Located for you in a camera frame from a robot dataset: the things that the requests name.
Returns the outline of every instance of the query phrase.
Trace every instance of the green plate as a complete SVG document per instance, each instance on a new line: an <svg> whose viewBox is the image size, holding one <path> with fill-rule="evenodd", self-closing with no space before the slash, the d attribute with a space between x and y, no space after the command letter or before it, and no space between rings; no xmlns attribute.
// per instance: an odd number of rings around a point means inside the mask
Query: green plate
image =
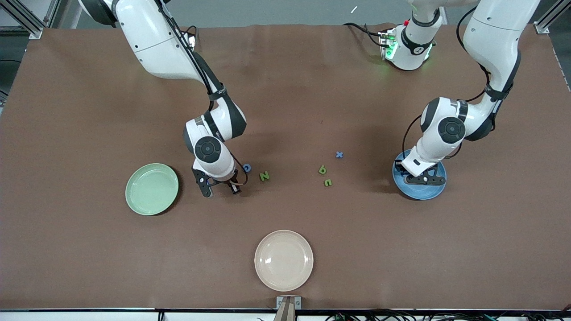
<svg viewBox="0 0 571 321"><path fill-rule="evenodd" d="M135 213L156 215L166 210L178 194L178 177L165 164L148 164L133 173L125 188L127 204Z"/></svg>

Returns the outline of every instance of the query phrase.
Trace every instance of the floor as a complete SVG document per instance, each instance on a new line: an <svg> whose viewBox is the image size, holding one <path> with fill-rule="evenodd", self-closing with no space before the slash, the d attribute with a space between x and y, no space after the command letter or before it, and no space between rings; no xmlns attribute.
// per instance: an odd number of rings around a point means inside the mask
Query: floor
<svg viewBox="0 0 571 321"><path fill-rule="evenodd" d="M66 0L62 6L60 27L108 28L94 22L81 12L76 0ZM542 0L532 21L537 20L554 0ZM448 24L456 24L473 5L446 8ZM249 25L341 25L354 22L375 25L383 22L402 23L410 17L411 8L405 0L210 0L195 1L189 5L184 0L172 0L168 8L181 26L242 27ZM571 77L571 10L549 28L553 47L563 72ZM27 45L26 37L0 37L0 59L21 60ZM0 62L0 90L9 93L18 64Z"/></svg>

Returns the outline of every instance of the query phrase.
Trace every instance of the blue plate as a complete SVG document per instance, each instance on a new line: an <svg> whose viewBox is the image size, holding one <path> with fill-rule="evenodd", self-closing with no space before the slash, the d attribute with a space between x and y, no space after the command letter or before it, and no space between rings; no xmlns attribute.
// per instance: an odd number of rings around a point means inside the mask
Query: blue plate
<svg viewBox="0 0 571 321"><path fill-rule="evenodd" d="M411 150L406 150L405 155L408 155ZM400 153L399 156L395 158L395 160L403 160L403 153ZM438 176L443 176L448 181L448 176L446 175L446 169L444 169L444 165L442 162L437 164L438 168ZM435 198L446 187L446 183L443 185L416 185L416 184L407 184L405 179L410 174L401 175L401 173L396 169L395 163L393 163L393 179L395 180L396 186L401 190L406 196L418 199L418 200L427 200L431 198Z"/></svg>

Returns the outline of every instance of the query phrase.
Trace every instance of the cream plate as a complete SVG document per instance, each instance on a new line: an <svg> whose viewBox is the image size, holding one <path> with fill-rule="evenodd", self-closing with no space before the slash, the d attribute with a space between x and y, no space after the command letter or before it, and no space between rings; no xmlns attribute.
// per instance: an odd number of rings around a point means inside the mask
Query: cream plate
<svg viewBox="0 0 571 321"><path fill-rule="evenodd" d="M288 230L268 234L254 256L256 273L272 290L287 292L302 286L313 270L313 252L303 236Z"/></svg>

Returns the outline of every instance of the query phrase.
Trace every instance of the black joint cap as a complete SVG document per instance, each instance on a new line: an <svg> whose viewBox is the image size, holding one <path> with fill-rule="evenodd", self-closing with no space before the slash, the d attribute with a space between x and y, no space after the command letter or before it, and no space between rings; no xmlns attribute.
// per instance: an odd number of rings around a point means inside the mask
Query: black joint cap
<svg viewBox="0 0 571 321"><path fill-rule="evenodd" d="M206 163L214 163L220 158L222 146L220 141L212 136L200 138L194 146L194 154Z"/></svg>
<svg viewBox="0 0 571 321"><path fill-rule="evenodd" d="M420 124L420 130L424 133L428 126L432 123L432 119L436 114L436 109L438 108L438 104L440 103L440 97L431 100L428 105L426 106L427 113L424 117L424 122Z"/></svg>
<svg viewBox="0 0 571 321"><path fill-rule="evenodd" d="M446 117L438 124L438 133L445 143L454 144L464 138L466 127L458 118Z"/></svg>

